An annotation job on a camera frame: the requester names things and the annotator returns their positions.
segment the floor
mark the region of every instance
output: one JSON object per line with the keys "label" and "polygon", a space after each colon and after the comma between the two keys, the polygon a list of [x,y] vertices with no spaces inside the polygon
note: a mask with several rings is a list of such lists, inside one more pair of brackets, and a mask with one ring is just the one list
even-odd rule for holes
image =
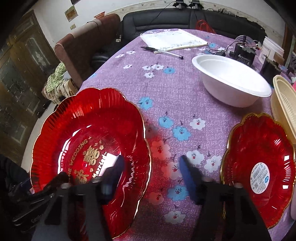
{"label": "floor", "polygon": [[43,113],[43,115],[36,121],[36,124],[32,130],[32,133],[30,135],[30,138],[28,140],[24,156],[22,158],[22,165],[21,167],[25,169],[27,172],[30,171],[31,164],[32,164],[32,150],[33,150],[33,145],[35,143],[35,140],[40,134],[42,125],[45,121],[45,119],[54,111],[55,104],[51,103],[47,110]]}

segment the purple tablecloth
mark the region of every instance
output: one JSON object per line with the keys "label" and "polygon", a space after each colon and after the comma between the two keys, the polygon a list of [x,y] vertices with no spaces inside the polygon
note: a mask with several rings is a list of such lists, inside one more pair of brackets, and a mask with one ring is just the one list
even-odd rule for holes
{"label": "purple tablecloth", "polygon": [[[213,98],[191,60],[207,54],[208,49],[226,48],[233,39],[198,30],[188,32],[208,41],[208,46],[173,51],[184,56],[179,60],[142,50],[140,46],[145,43],[138,37],[81,87],[120,90],[139,106],[147,122],[153,157],[150,183],[131,228],[116,240],[189,240],[200,206],[188,197],[178,158],[186,154],[205,176],[219,181],[231,128],[250,112],[271,114],[269,98],[260,98],[248,108],[231,107]],[[261,67],[257,57],[254,65]],[[280,241],[293,222],[288,207],[280,222],[269,230],[272,240]]]}

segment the paper sheet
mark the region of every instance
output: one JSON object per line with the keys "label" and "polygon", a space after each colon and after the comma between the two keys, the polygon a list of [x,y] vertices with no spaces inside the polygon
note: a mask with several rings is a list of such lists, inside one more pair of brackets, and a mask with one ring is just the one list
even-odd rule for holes
{"label": "paper sheet", "polygon": [[177,31],[160,32],[157,34],[141,34],[140,37],[148,47],[163,51],[207,45],[207,41],[182,29]]}

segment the green patterned cloth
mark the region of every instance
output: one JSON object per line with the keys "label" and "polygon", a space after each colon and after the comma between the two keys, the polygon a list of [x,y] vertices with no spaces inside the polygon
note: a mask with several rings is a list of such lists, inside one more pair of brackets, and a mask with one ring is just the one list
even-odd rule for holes
{"label": "green patterned cloth", "polygon": [[47,79],[46,91],[50,92],[54,90],[60,83],[62,83],[66,67],[63,62],[60,62],[56,67],[55,72],[51,74]]}

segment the pen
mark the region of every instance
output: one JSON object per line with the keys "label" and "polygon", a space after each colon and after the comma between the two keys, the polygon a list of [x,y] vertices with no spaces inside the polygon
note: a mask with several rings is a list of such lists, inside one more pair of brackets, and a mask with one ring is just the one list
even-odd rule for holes
{"label": "pen", "polygon": [[174,54],[174,53],[170,53],[168,51],[163,51],[163,50],[155,49],[155,48],[151,48],[151,47],[141,47],[141,48],[145,49],[145,50],[148,50],[148,51],[151,51],[151,52],[157,51],[159,53],[162,53],[162,54],[165,54],[165,55],[168,55],[168,56],[172,56],[172,57],[179,58],[179,59],[184,59],[183,56],[180,56],[180,55],[177,55],[177,54]]}

